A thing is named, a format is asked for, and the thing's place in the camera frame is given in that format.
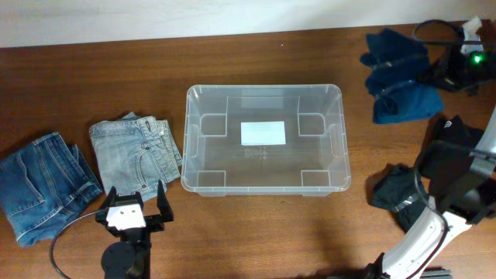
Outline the blue shirt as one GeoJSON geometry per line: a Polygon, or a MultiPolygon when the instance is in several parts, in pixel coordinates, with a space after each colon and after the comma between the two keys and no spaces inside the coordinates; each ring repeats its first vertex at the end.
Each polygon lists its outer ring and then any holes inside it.
{"type": "Polygon", "coordinates": [[[439,92],[417,76],[429,68],[428,50],[391,29],[366,35],[360,62],[371,69],[365,87],[374,97],[373,123],[385,125],[428,119],[444,110],[439,92]]]}

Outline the dark grey garment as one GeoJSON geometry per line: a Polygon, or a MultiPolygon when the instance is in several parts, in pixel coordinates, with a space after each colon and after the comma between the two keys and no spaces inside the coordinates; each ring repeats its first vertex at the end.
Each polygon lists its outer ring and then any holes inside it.
{"type": "Polygon", "coordinates": [[[409,231],[425,209],[429,195],[415,170],[402,164],[387,164],[372,187],[370,205],[389,211],[399,226],[409,231]]]}

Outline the dark blue folded jeans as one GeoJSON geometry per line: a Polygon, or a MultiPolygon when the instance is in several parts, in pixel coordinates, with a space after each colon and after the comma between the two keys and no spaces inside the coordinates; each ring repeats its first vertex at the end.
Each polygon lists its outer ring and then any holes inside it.
{"type": "Polygon", "coordinates": [[[59,133],[1,160],[1,208],[21,247],[54,238],[101,193],[82,152],[59,133]]]}

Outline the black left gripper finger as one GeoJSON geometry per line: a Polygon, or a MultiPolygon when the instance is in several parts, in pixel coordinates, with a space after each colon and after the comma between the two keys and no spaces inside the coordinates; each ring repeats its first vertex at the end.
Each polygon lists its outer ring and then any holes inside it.
{"type": "Polygon", "coordinates": [[[109,207],[112,207],[115,204],[115,197],[116,197],[116,189],[115,186],[112,186],[109,193],[107,194],[107,197],[105,198],[99,209],[101,211],[105,211],[109,207]]]}
{"type": "Polygon", "coordinates": [[[158,181],[157,186],[157,207],[160,211],[160,216],[162,218],[162,222],[173,222],[174,221],[174,213],[170,206],[169,201],[166,198],[166,188],[162,181],[158,181]]]}

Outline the light blue folded jeans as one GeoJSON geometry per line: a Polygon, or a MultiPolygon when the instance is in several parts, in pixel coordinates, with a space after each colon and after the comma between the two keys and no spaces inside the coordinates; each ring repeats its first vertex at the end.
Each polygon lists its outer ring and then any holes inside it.
{"type": "Polygon", "coordinates": [[[140,193],[144,201],[157,196],[159,184],[178,179],[182,158],[169,124],[133,112],[89,129],[105,193],[140,193]]]}

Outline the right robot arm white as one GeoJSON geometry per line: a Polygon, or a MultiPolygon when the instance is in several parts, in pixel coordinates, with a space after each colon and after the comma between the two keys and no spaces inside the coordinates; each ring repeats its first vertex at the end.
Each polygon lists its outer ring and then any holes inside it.
{"type": "MultiPolygon", "coordinates": [[[[197,85],[188,91],[181,184],[204,197],[323,197],[351,183],[342,94],[333,84],[197,85]]],[[[495,124],[475,147],[435,140],[412,169],[413,192],[393,204],[422,212],[370,278],[417,278],[455,237],[494,214],[479,187],[495,164],[495,124]]]]}

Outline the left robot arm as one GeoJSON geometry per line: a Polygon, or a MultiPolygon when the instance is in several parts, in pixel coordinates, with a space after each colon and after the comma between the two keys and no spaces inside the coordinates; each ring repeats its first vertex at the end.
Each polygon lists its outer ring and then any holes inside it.
{"type": "Polygon", "coordinates": [[[174,220],[162,185],[157,190],[157,207],[158,214],[144,215],[139,192],[118,195],[116,188],[111,188],[95,217],[96,222],[119,239],[102,254],[105,278],[150,279],[150,235],[163,231],[164,224],[174,220]]]}

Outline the black shirt with logo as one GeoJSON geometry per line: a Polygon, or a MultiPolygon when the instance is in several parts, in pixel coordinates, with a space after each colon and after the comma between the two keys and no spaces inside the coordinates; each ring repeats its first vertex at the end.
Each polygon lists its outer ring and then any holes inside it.
{"type": "Polygon", "coordinates": [[[429,135],[431,142],[420,160],[419,172],[430,180],[429,193],[443,196],[449,184],[468,170],[470,151],[479,143],[484,130],[466,125],[456,115],[438,119],[429,135]]]}

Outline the clear plastic storage container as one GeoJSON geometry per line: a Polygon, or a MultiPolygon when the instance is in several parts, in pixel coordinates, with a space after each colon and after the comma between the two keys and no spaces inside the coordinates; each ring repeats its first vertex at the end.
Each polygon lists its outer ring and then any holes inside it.
{"type": "Polygon", "coordinates": [[[181,184],[205,197],[327,196],[351,185],[343,95],[334,84],[194,85],[181,184]],[[242,122],[284,121],[286,144],[243,146],[242,122]]]}

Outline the white label in container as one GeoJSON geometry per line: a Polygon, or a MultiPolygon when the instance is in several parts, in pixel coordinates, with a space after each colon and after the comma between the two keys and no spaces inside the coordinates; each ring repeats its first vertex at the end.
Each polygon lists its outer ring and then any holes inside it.
{"type": "Polygon", "coordinates": [[[284,121],[242,122],[241,144],[243,146],[276,146],[286,144],[284,121]]]}

